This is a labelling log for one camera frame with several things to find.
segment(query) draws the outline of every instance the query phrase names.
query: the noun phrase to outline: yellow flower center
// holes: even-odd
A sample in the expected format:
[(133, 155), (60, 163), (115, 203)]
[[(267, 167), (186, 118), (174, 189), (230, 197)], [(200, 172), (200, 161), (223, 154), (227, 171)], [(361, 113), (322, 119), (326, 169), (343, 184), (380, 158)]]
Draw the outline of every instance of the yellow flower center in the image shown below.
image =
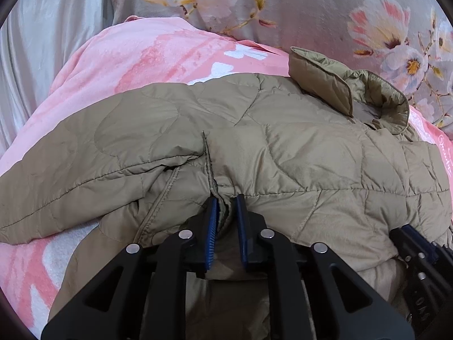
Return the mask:
[(417, 74), (419, 69), (420, 69), (420, 63), (418, 62), (417, 59), (407, 61), (406, 70), (409, 75)]

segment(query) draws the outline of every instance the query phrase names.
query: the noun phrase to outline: floral pillow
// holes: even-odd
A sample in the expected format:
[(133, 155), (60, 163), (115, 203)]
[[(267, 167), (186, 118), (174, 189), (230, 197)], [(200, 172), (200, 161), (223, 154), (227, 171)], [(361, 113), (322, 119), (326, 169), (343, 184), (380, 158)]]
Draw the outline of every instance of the floral pillow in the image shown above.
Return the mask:
[(318, 51), (400, 89), (453, 138), (453, 30), (436, 0), (112, 0), (129, 15), (180, 16), (193, 26), (281, 48)]
[(409, 40), (411, 10), (396, 0), (365, 0), (349, 14), (348, 32), (361, 48), (357, 56), (378, 60), (380, 75), (439, 128), (451, 124), (453, 30), (434, 8), (425, 31)]

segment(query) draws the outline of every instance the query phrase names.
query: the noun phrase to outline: metal screw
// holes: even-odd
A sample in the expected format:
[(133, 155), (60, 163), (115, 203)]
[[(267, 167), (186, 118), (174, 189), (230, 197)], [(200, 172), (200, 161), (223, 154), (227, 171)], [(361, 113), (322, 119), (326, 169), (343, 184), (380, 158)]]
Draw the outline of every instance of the metal screw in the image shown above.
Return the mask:
[(126, 252), (128, 252), (129, 254), (135, 254), (137, 253), (138, 251), (140, 250), (140, 245), (138, 244), (129, 244), (127, 247), (126, 247)]
[(327, 245), (325, 245), (324, 243), (315, 243), (313, 245), (313, 249), (315, 252), (325, 253), (328, 251), (329, 248), (327, 248)]
[(275, 233), (271, 229), (263, 229), (261, 230), (260, 235), (266, 239), (271, 239), (275, 236)]
[(181, 230), (178, 234), (181, 239), (190, 239), (192, 235), (193, 233), (190, 230)]

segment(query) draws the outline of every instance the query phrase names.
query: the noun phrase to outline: khaki jacket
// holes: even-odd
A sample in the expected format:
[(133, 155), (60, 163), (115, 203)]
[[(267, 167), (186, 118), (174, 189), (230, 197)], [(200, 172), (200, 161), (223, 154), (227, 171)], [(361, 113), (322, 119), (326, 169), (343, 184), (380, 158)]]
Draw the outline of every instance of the khaki jacket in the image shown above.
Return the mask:
[(221, 202), (216, 258), (208, 280), (187, 279), (188, 339), (269, 336), (266, 281), (239, 258), (237, 194), (292, 242), (326, 242), (390, 301), (405, 271), (390, 229), (412, 224), (453, 245), (443, 162), (408, 126), (404, 95), (299, 48), (289, 74), (115, 95), (62, 121), (0, 178), (2, 242), (100, 219), (74, 252), (51, 316), (127, 244), (160, 244), (211, 194)]

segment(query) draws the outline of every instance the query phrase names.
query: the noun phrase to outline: pink blanket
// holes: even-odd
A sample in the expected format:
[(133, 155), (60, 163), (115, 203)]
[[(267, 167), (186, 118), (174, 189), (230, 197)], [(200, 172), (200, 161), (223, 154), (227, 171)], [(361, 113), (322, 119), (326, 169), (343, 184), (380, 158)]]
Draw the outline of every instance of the pink blanket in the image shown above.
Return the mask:
[[(103, 98), (154, 82), (193, 84), (236, 72), (288, 76), (288, 54), (251, 41), (195, 29), (181, 18), (129, 18), (85, 43), (55, 78), (50, 96), (33, 113), (0, 159), (0, 175), (62, 119)], [(410, 121), (436, 143), (453, 182), (452, 142), (419, 112)], [(38, 338), (72, 252), (96, 222), (29, 244), (0, 244), (0, 287)]]

